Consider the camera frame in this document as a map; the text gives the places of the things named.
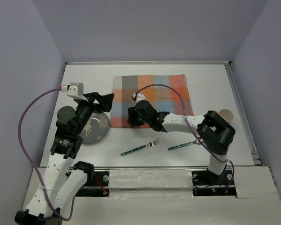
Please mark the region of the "grey reindeer plate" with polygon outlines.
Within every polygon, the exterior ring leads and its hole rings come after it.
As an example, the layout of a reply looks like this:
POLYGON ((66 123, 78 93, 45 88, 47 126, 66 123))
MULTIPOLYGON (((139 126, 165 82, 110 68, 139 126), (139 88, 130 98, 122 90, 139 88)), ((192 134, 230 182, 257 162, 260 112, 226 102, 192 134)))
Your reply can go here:
POLYGON ((82 130, 82 144, 91 145, 102 140, 108 133, 110 121, 103 113, 93 113, 82 130))

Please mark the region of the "checkered orange blue cloth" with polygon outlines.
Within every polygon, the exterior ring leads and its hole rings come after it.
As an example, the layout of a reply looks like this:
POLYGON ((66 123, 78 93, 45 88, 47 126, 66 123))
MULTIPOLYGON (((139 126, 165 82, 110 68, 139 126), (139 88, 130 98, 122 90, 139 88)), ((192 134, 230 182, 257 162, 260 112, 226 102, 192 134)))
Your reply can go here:
POLYGON ((111 127, 129 128, 128 108, 133 107, 135 101, 132 95, 145 86, 154 84, 140 93, 159 112, 166 111, 173 114, 183 115, 182 104, 178 94, 181 95, 185 104, 187 115, 193 116, 187 81, 184 74, 181 75, 129 75, 116 76, 113 84, 113 105, 111 110, 111 127), (176 94, 169 88, 158 86, 166 85, 178 92, 176 94))

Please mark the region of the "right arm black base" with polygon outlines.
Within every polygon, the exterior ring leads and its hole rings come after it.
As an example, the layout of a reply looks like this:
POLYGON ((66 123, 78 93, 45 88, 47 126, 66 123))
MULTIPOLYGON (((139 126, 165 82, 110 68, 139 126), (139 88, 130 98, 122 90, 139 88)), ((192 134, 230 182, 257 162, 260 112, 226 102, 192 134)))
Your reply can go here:
POLYGON ((222 175, 210 173, 207 170, 192 172, 193 195, 199 196, 235 196, 235 182, 232 171, 225 170, 222 175))

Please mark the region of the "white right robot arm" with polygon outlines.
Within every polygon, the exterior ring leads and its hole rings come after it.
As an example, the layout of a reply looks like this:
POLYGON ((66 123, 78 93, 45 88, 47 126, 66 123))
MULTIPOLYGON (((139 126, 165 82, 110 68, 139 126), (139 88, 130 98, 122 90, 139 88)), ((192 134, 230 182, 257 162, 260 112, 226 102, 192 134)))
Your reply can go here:
POLYGON ((235 136, 235 129, 215 111, 205 115, 184 116, 170 112, 158 112, 146 100, 128 108, 128 124, 134 127, 148 125, 156 132, 191 133, 210 153, 205 178, 218 182, 227 166, 227 152, 235 136))

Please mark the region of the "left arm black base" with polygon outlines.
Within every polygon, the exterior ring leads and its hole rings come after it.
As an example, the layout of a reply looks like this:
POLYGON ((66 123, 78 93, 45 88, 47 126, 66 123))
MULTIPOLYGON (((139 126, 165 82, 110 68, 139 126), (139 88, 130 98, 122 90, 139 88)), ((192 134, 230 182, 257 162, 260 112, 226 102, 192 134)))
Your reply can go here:
POLYGON ((76 197, 109 197, 109 174, 109 171, 95 171, 94 178, 82 185, 76 197))

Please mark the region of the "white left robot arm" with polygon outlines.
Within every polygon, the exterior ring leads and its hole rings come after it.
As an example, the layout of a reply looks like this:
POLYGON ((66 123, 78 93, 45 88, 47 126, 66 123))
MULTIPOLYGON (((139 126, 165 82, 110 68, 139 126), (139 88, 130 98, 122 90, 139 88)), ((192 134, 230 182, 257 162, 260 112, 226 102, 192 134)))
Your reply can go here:
POLYGON ((69 221, 63 212, 74 205, 79 189, 95 176, 94 166, 86 162, 77 162, 72 171, 69 168, 80 150, 81 133, 89 118, 93 113, 111 111, 114 94, 93 92, 72 98, 77 102, 76 108, 64 106, 57 112, 57 130, 44 174, 28 157, 40 184, 25 210, 16 213, 19 225, 60 225, 69 221))

